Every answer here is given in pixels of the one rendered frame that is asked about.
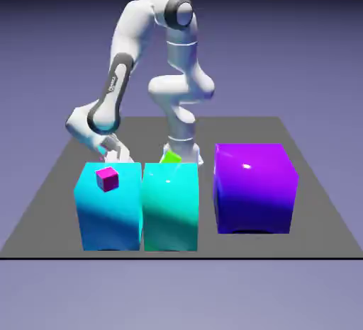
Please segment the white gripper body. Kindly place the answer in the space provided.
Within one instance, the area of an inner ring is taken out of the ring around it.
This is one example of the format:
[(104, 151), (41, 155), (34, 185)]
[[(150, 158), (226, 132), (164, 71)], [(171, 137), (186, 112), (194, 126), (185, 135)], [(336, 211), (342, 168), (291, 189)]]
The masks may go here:
[(130, 151), (127, 147), (117, 147), (116, 149), (107, 151), (104, 157), (106, 163), (133, 163)]

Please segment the small magenta cube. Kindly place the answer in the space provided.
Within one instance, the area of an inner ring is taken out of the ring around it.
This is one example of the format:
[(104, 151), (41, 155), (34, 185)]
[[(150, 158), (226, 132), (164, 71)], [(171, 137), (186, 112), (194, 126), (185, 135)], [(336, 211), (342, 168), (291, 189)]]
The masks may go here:
[(95, 171), (96, 182), (103, 192), (109, 192), (119, 187), (118, 172), (111, 166)]

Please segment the small green cube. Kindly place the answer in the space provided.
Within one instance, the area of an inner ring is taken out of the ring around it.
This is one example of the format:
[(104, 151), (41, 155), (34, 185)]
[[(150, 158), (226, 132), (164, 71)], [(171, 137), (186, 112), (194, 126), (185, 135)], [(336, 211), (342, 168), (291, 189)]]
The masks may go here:
[(172, 150), (167, 150), (160, 159), (161, 164), (178, 164), (182, 162), (182, 158)]

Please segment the large cyan box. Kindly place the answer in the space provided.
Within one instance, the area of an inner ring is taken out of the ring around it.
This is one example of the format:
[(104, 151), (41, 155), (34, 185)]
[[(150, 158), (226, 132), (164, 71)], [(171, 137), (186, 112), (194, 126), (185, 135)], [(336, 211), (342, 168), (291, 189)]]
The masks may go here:
[[(103, 192), (95, 171), (113, 167), (119, 187)], [(85, 251), (137, 251), (143, 230), (142, 167), (134, 163), (87, 162), (74, 188), (82, 246)]]

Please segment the large teal box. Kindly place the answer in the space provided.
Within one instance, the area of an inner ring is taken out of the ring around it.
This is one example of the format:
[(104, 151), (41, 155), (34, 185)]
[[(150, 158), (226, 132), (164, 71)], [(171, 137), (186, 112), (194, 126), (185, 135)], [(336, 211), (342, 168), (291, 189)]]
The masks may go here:
[(196, 251), (199, 173), (196, 164), (146, 163), (142, 182), (146, 251)]

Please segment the large purple box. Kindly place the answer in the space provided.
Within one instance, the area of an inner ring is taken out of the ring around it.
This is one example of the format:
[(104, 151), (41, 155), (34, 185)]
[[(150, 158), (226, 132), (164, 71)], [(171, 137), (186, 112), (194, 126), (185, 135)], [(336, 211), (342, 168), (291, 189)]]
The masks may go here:
[(280, 143), (218, 143), (213, 201), (220, 234), (288, 234), (299, 175)]

